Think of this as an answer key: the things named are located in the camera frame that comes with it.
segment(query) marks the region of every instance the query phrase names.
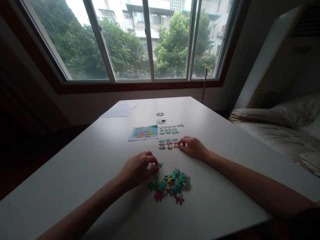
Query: wooden floor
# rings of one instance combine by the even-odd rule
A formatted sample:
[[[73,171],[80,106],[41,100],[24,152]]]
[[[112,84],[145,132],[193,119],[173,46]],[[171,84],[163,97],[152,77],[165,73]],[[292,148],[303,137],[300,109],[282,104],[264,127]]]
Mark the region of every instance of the wooden floor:
[[[217,113],[228,118],[228,111],[217,111]],[[0,152],[0,200],[19,186],[87,127],[88,125],[77,126],[48,136],[25,136],[18,142],[3,145]],[[290,238],[288,224],[273,219],[220,239],[286,240]]]

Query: green foliage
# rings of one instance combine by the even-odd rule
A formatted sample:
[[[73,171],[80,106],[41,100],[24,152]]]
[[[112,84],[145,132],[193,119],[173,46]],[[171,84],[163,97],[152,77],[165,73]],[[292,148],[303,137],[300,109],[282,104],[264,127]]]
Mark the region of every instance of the green foliage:
[[[95,36],[90,25],[79,23],[66,0],[30,0],[52,43],[75,80],[108,79]],[[117,79],[150,78],[148,55],[140,39],[125,32],[118,23],[99,20],[103,37]],[[169,29],[159,28],[154,52],[156,78],[183,78],[186,70],[190,15],[176,12]],[[203,77],[205,68],[216,64],[209,49],[209,18],[201,13],[193,74]]]
[[[173,78],[185,76],[188,39],[189,39],[190,15],[187,18],[181,12],[175,12],[169,24],[169,30],[159,28],[159,41],[154,48],[155,77]],[[206,68],[208,72],[214,70],[216,56],[205,54],[210,46],[209,17],[201,12],[197,45],[195,51],[193,74],[204,77]]]
[[[189,22],[181,12],[175,12],[169,24],[169,31],[160,26],[159,41],[154,48],[156,78],[185,76]]]
[[[116,78],[150,78],[148,56],[139,38],[107,18],[100,20],[100,26]]]
[[[108,78],[91,26],[81,26],[65,0],[31,4],[73,79]]]

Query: window sill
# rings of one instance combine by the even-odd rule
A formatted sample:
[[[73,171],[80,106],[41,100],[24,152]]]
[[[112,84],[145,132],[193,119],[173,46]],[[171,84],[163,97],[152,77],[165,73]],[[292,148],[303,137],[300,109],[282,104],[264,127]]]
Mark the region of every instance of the window sill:
[[[57,94],[97,93],[119,91],[167,90],[182,88],[203,88],[204,81],[195,82],[150,82],[116,84],[51,84]],[[207,81],[206,87],[222,87],[223,81]]]

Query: hand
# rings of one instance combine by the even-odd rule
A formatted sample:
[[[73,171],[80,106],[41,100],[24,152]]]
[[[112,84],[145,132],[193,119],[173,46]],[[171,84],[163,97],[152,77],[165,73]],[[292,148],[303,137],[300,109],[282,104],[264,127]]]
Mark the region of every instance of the hand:
[[[152,155],[151,151],[141,152],[129,158],[117,176],[128,191],[143,183],[159,170],[157,166],[148,170],[149,163],[158,164],[158,160]]]
[[[198,158],[202,161],[206,161],[206,158],[211,153],[197,138],[189,136],[184,136],[184,138],[180,139],[178,148],[191,157]]]

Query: sheet of paper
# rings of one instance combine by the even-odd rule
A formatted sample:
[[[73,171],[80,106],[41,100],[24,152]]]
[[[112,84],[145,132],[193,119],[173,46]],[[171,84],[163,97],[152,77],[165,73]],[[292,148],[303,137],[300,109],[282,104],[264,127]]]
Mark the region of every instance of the sheet of paper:
[[[137,103],[117,103],[104,114],[102,114],[99,118],[128,117],[136,105]]]
[[[155,138],[158,138],[158,125],[149,127],[136,127],[133,128],[128,142]]]
[[[118,104],[128,104],[128,103],[131,103],[132,101],[130,100],[122,100],[122,101],[119,101]]]

